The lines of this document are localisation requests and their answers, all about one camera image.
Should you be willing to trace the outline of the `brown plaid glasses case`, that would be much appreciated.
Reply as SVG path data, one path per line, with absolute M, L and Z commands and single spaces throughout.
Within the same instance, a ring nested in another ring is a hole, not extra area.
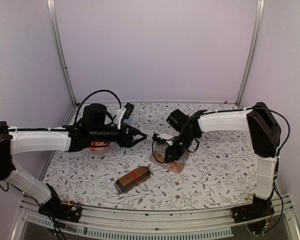
M 115 182 L 115 188 L 121 194 L 126 193 L 149 179 L 150 176 L 150 170 L 146 166 L 140 166 L 120 177 Z

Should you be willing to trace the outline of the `pink glasses case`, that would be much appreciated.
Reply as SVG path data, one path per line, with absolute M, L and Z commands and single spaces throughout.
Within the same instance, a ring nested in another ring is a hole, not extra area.
M 166 170 L 179 174 L 183 171 L 190 153 L 177 140 L 177 136 L 166 133 L 154 133 L 152 136 L 150 160 Z

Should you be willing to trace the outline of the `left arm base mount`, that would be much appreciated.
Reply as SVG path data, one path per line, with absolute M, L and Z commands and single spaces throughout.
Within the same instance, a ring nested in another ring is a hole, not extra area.
M 73 200 L 62 202 L 53 187 L 48 183 L 46 185 L 50 190 L 51 198 L 46 203 L 40 205 L 38 213 L 52 219 L 78 223 L 82 214 L 82 204 Z

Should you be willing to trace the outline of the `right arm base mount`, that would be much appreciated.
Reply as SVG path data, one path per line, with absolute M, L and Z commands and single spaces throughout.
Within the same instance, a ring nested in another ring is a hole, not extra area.
M 262 199 L 256 195 L 252 198 L 252 203 L 233 207 L 229 215 L 233 218 L 235 223 L 242 223 L 251 221 L 267 216 L 271 216 L 275 213 L 271 197 Z

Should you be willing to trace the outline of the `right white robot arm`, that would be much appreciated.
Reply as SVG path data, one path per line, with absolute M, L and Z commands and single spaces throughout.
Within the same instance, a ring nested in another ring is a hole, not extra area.
M 177 132 L 165 137 L 163 162 L 174 167 L 189 160 L 182 180 L 190 190 L 176 203 L 196 207 L 250 204 L 248 213 L 259 218 L 278 175 L 281 138 L 279 114 L 263 102 L 241 109 L 198 110 L 187 115 L 175 109 L 167 123 Z

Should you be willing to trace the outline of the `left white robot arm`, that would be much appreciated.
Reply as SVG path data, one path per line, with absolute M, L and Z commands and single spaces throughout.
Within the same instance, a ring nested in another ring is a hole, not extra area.
M 132 148 L 147 138 L 145 133 L 124 123 L 133 109 L 134 105 L 127 103 L 111 115 L 105 105 L 93 103 L 83 109 L 82 117 L 76 118 L 72 125 L 56 128 L 18 128 L 0 121 L 0 181 L 33 197 L 53 217 L 60 217 L 65 210 L 58 195 L 13 163 L 13 156 L 46 151 L 80 152 L 95 142 Z

